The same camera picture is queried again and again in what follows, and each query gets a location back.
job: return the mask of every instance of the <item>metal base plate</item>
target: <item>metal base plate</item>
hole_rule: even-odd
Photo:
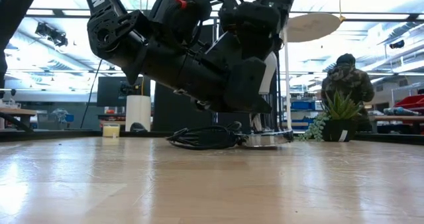
[[[293,130],[247,135],[249,139],[243,144],[247,148],[272,148],[293,141]]]

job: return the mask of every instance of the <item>plywood floor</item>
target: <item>plywood floor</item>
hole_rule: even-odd
[[[2,143],[0,223],[424,223],[424,146]]]

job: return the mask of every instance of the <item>black plant pot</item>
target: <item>black plant pot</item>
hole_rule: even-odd
[[[355,136],[358,123],[353,120],[325,121],[323,140],[327,142],[348,142]]]

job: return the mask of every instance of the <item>black cap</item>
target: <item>black cap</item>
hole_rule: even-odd
[[[337,64],[355,64],[356,59],[352,54],[343,54],[337,58]]]

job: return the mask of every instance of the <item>white cylinder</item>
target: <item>white cylinder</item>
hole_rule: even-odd
[[[125,115],[125,131],[130,131],[131,125],[140,123],[150,132],[150,116],[152,102],[149,96],[129,95],[127,96],[127,114]]]
[[[286,107],[287,107],[287,128],[292,129],[292,111],[290,103],[290,77],[289,77],[289,42],[287,34],[287,25],[283,28],[284,33],[284,65],[286,66]]]

